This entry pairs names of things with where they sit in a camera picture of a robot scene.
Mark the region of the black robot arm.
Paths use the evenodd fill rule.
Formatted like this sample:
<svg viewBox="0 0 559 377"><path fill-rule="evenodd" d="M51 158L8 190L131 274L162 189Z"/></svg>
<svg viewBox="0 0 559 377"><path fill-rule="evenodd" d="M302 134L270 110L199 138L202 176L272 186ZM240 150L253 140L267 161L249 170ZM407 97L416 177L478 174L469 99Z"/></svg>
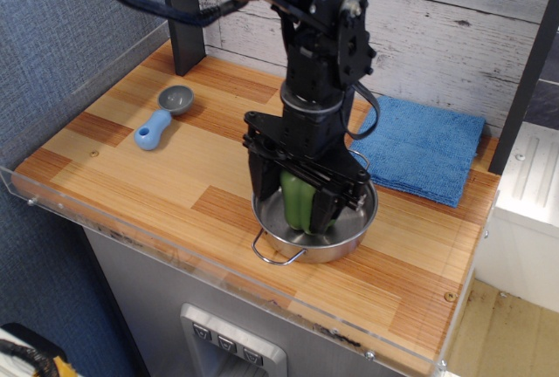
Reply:
<svg viewBox="0 0 559 377"><path fill-rule="evenodd" d="M283 113L249 112L244 144L255 197L281 189L283 172L314 188L307 231L319 234L344 208L356 209L369 173L344 140L354 97L372 72L367 0L265 0L279 14L287 55Z"/></svg>

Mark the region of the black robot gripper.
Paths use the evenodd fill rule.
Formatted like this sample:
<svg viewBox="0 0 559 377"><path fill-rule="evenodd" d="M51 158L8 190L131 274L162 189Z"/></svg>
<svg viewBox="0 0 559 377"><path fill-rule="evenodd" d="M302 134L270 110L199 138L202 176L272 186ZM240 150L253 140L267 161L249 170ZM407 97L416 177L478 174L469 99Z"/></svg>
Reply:
<svg viewBox="0 0 559 377"><path fill-rule="evenodd" d="M249 151L253 194L261 201L272 196L280 187L281 169L312 185L317 190L309 225L312 234L325 233L346 206L360 208L370 175L347 149L345 137L362 140L371 130L351 133L348 121L344 109L324 118L291 110L281 117L246 113L243 145Z"/></svg>

